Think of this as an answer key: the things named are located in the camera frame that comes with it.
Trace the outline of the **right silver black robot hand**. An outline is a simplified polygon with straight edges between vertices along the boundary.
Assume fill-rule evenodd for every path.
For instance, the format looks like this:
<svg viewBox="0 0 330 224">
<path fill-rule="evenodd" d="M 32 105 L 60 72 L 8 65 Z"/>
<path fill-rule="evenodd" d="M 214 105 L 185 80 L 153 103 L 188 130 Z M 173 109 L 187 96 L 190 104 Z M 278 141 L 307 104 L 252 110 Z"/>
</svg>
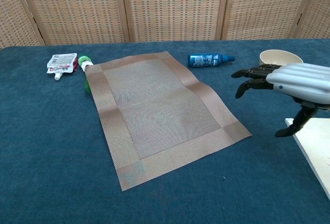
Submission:
<svg viewBox="0 0 330 224">
<path fill-rule="evenodd" d="M 286 65 L 262 64 L 250 69 L 241 69 L 232 78 L 246 77 L 237 89 L 235 98 L 240 98 L 249 89 L 275 90 L 288 95 L 300 104 L 291 125 L 278 130 L 275 137 L 288 137 L 300 131 L 319 110 L 329 111 L 329 67 L 310 63 Z"/>
</svg>

